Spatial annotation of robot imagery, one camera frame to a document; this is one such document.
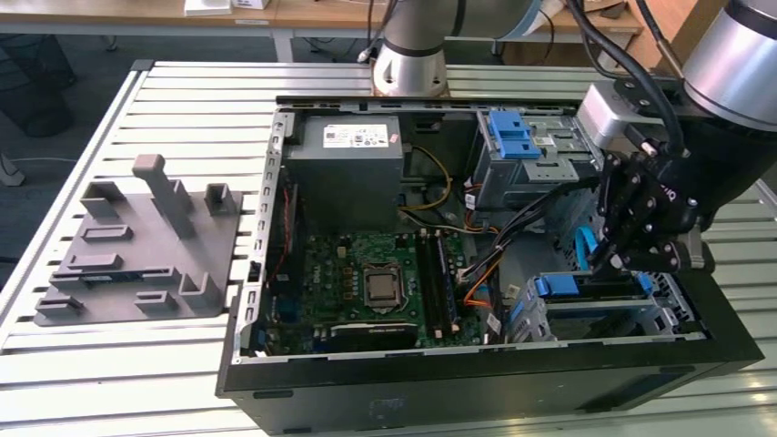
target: gray carpet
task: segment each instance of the gray carpet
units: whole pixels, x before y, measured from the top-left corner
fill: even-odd
[[[0,150],[11,159],[79,158],[136,59],[276,61],[269,38],[121,36],[115,52],[104,50],[97,36],[60,36],[59,39],[77,75],[76,84],[63,92],[75,115],[75,124],[55,137],[28,138],[0,116]],[[356,62],[364,47],[362,40],[354,45],[350,39],[336,39],[328,44],[325,41],[312,41],[321,48],[318,53],[312,53],[309,43],[294,39],[294,60]],[[478,42],[448,43],[448,62],[498,64],[498,59],[490,56],[489,46],[489,43]],[[27,161],[17,165],[27,176],[24,185],[17,188],[0,186],[0,257],[21,256],[72,167],[71,163],[60,161]],[[0,263],[0,287],[12,269],[12,265]]]

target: chip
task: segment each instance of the chip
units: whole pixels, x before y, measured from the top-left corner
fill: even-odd
[[[400,265],[370,264],[364,269],[364,305],[385,314],[402,303],[402,276]]]

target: aluminum extrusion table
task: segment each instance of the aluminum extrusion table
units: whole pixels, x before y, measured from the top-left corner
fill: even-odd
[[[453,97],[582,98],[586,69],[450,66]],[[191,191],[226,182],[246,194],[238,230],[252,229],[276,95],[370,92],[369,72],[338,64],[157,62],[132,71],[7,287],[0,293],[0,436],[253,437],[262,435],[232,401],[213,396],[226,314],[200,320],[40,328],[35,303],[65,253],[95,178],[145,192],[131,176],[140,153],[160,153],[165,172]],[[730,376],[694,382],[621,413],[460,423],[350,435],[777,434],[777,222],[774,196],[757,184],[725,206],[705,234],[716,278],[766,359]],[[234,254],[248,253],[238,236]],[[236,259],[230,278],[245,276]],[[237,286],[229,288],[229,294]]]

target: white label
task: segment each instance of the white label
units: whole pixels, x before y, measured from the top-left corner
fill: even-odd
[[[236,25],[269,25],[266,20],[234,20]]]
[[[369,148],[389,146],[386,125],[328,125],[324,128],[324,148]]]
[[[508,286],[508,292],[505,292],[505,299],[518,299],[518,292],[521,291],[521,287],[516,285]]]
[[[466,206],[466,209],[474,210],[474,200],[477,200],[477,198],[474,197],[473,194],[464,195],[464,204]]]
[[[556,146],[556,142],[553,141],[552,137],[536,137],[534,138],[534,145],[536,146]]]
[[[498,321],[493,312],[488,314],[488,320],[485,321],[485,323],[488,323],[488,326],[490,327],[492,330],[494,330],[496,333],[501,332],[501,321]]]
[[[113,280],[113,278],[111,278],[109,276],[85,276],[84,280],[99,280],[99,281],[104,281],[104,280]]]

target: wooden table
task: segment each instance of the wooden table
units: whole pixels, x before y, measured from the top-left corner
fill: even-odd
[[[373,28],[385,7],[374,8]],[[642,25],[626,12],[617,20],[592,14],[594,25],[626,47]],[[581,43],[569,11],[554,18],[556,42]],[[184,0],[3,0],[0,32],[143,36],[268,36],[280,62],[292,62],[292,38],[365,38],[366,5],[344,0],[272,0],[265,10],[238,9],[232,15],[184,16]],[[548,42],[550,27],[504,41]]]

